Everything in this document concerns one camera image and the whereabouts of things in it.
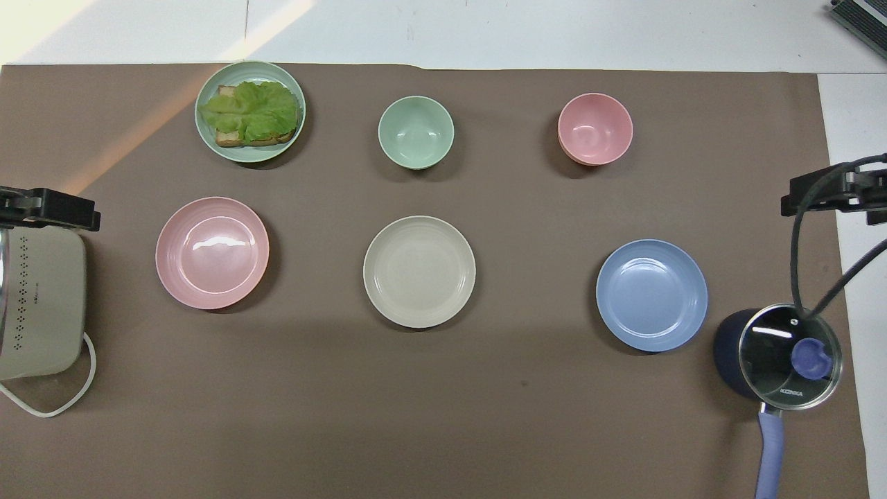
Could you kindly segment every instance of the saucepan handle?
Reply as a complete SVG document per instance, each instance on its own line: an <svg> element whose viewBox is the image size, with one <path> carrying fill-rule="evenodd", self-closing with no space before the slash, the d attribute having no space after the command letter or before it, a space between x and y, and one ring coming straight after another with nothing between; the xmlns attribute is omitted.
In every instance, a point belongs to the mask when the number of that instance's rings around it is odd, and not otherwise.
<svg viewBox="0 0 887 499"><path fill-rule="evenodd" d="M782 470L782 411L761 404L757 421L761 426L764 450L761 452L761 468L757 472L755 499L776 499L779 475Z"/></svg>

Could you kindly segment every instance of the saucepan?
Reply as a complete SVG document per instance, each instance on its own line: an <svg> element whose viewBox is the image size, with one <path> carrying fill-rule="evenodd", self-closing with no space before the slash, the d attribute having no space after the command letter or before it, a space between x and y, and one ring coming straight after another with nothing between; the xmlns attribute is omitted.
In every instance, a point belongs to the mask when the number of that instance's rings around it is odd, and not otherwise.
<svg viewBox="0 0 887 499"><path fill-rule="evenodd" d="M757 419L764 448L755 499L775 499L782 465L782 411L814 407L835 391L843 363L841 345L819 315L802 320L792 304L777 304L724 319L715 335L714 356L724 381L761 404Z"/></svg>

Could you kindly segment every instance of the power cord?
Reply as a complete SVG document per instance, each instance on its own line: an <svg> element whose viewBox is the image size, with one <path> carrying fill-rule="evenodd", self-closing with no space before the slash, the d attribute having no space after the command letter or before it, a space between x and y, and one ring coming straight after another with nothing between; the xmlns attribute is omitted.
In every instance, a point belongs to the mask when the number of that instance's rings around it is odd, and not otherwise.
<svg viewBox="0 0 887 499"><path fill-rule="evenodd" d="M68 408L73 406L83 396L83 394L86 393L87 390L89 390L90 385L92 384L92 378L96 376L96 348L92 346L90 336L87 335L85 331L83 332L83 341L86 342L86 347L90 350L90 375L86 377L86 383L83 384L83 388L81 388L80 391L64 406L57 408L56 410L51 412L40 412L37 409L29 406L27 403L25 403L24 400L17 397L15 393L10 392L9 389L7 389L2 384L0 384L0 392L9 397L9 399L15 402L17 406L25 409L27 412L37 417L53 417L65 412Z"/></svg>
<svg viewBox="0 0 887 499"><path fill-rule="evenodd" d="M819 180L817 180L804 194L804 197L801 199L801 202L797 206L797 214L795 215L795 224L791 228L791 260L789 262L789 271L791 278L791 296L794 300L795 310L797 312L798 317L801 318L802 321L806 321L811 319L812 317L819 315L823 310L828 306L829 303L837 296L837 294L841 291L841 289L850 282L850 279L856 276L857 273L860 272L866 265L871 263L878 255L887 250L887 239L881 241L876 244L874 248L872 248L868 253L866 253L859 261L853 264L844 275L841 276L834 286L832 286L828 292L822 297L822 300L811 310L809 313L805 311L804 307L801 304L801 289L798 284L797 278L797 245L798 238L801 234L801 220L804 218L804 213L810 208L813 199L820 193L820 190L829 182L833 181L840 175L847 173L848 171L853 171L859 168L860 166L870 164L873 162L887 162L887 153L879 154L877 156L867 156L864 158L859 158L856 161L852 162L843 162L835 165L835 167L829 172L823 175Z"/></svg>

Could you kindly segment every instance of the table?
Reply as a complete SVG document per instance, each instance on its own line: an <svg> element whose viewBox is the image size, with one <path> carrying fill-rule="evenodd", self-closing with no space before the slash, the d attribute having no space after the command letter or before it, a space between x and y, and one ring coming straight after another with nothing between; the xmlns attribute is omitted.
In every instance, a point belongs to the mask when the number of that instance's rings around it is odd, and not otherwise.
<svg viewBox="0 0 887 499"><path fill-rule="evenodd" d="M435 7L402 2L373 8L359 2L256 0L188 6L109 1L71 5L55 16L32 4L13 6L20 10L4 16L4 22L31 28L26 29L28 40L37 45L17 44L20 50L4 54L5 60L169 62L248 56L426 67L815 72L822 74L820 93L831 161L883 149L879 138L884 136L884 99L869 96L887 93L884 61L827 20L820 2L740 2L728 7L575 2L563 4L559 11L522 2L444 2ZM42 15L35 16L34 9ZM35 33L45 38L41 41ZM300 43L300 38L312 43ZM512 50L512 44L520 50ZM4 41L0 46L12 44ZM477 46L485 49L474 50ZM811 170L819 166L812 165ZM860 217L854 216L839 216L838 230L844 267L887 235L882 227L861 226ZM887 345L877 334L885 317L877 306L883 294L871 292L883 287L879 277L883 274L883 263L875 262L847 289L873 497L887 496L887 482L879 473L887 467L883 445L887 411L882 402L887 399L878 376L887 361Z"/></svg>

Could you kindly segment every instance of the toast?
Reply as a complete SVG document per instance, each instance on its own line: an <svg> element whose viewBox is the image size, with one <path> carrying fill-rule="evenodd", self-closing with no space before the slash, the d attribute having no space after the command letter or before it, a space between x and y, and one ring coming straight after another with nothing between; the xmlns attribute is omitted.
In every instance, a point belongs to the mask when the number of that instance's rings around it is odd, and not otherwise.
<svg viewBox="0 0 887 499"><path fill-rule="evenodd" d="M233 87L230 85L219 85L219 95L233 97L235 88L237 87ZM289 142L289 140L293 138L294 133L295 129L290 130L283 135L272 135L266 140L253 140L252 142L245 142L240 139L240 135L236 130L229 132L221 132L216 130L216 143L220 147L274 146L275 144L284 144L286 142Z"/></svg>

